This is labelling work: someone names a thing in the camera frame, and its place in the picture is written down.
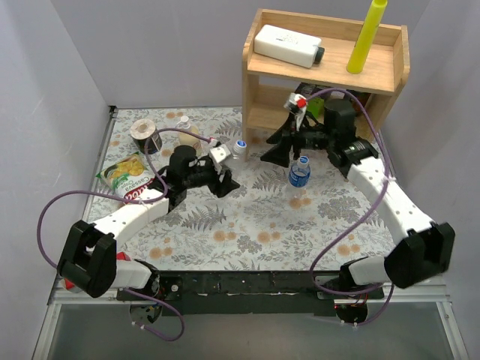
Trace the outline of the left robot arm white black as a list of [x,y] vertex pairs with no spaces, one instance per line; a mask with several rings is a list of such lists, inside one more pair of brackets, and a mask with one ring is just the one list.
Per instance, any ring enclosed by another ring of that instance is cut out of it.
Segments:
[[188,145],[177,147],[169,164],[136,198],[92,223],[83,220],[71,228],[57,265],[66,290],[83,291],[92,298],[112,289],[131,288],[141,299],[161,291],[160,272],[151,264],[122,253],[121,245],[151,222],[168,215],[191,188],[208,187],[218,198],[239,188],[233,173],[242,162],[241,150],[217,145],[197,157]]

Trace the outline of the blue bottle cap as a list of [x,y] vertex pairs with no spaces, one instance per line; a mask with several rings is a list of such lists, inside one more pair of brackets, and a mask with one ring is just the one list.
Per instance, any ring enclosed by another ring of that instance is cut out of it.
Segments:
[[299,167],[305,168],[309,165],[309,158],[307,156],[301,156],[297,160],[297,164],[298,164]]
[[247,143],[243,140],[237,140],[235,142],[235,147],[237,149],[245,150],[247,148]]

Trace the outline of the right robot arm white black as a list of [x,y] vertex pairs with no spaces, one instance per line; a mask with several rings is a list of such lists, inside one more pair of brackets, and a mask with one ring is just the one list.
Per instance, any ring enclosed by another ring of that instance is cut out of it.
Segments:
[[289,117],[270,139],[261,161],[287,167],[304,149],[326,151],[331,164],[376,207],[395,243],[387,256],[366,256],[345,263],[324,291],[360,296],[369,286],[390,282],[406,289],[449,269],[455,231],[421,211],[398,183],[385,174],[377,150],[356,135],[356,111],[348,100],[325,103],[322,123],[310,125],[312,115],[300,94],[291,94]]

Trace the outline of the clear plastic bottle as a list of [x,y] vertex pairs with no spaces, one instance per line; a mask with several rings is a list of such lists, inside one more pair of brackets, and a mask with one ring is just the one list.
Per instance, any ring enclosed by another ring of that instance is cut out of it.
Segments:
[[236,146],[235,146],[236,141],[233,143],[233,145],[230,149],[232,158],[236,161],[244,162],[245,159],[246,159],[247,153],[248,153],[248,145],[247,145],[247,148],[245,150],[241,150],[241,149],[236,148]]

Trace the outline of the blue label water bottle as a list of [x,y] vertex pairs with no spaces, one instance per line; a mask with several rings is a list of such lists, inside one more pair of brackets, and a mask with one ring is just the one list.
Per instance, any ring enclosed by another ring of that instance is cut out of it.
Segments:
[[290,198],[302,196],[302,192],[306,188],[311,176],[310,160],[309,165],[305,168],[298,166],[297,160],[293,161],[288,173],[288,195]]

